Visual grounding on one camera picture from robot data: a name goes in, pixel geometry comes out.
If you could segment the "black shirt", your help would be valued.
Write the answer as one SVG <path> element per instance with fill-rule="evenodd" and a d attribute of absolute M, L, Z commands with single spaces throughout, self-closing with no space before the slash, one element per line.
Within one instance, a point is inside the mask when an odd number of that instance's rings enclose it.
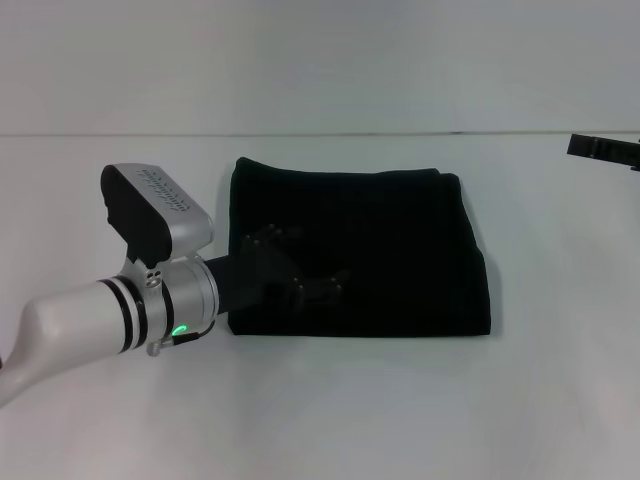
<path fill-rule="evenodd" d="M 229 250 L 266 227 L 296 281 L 333 298 L 284 313 L 276 302 L 228 317 L 236 335 L 420 338 L 491 331 L 485 260 L 459 178 L 435 169 L 321 173 L 242 158 L 230 185 Z"/>

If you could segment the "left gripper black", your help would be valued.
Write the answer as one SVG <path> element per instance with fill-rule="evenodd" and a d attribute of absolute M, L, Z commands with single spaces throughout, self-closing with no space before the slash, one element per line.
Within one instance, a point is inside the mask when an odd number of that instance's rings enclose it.
<path fill-rule="evenodd" d="M 218 293 L 218 312 L 230 313 L 264 302 L 268 287 L 288 288 L 294 279 L 293 306 L 336 305 L 351 276 L 340 270 L 325 277 L 300 277 L 300 269 L 280 249 L 300 243 L 304 237 L 301 227 L 279 227 L 269 224 L 253 236 L 247 235 L 235 254 L 207 260 Z"/>

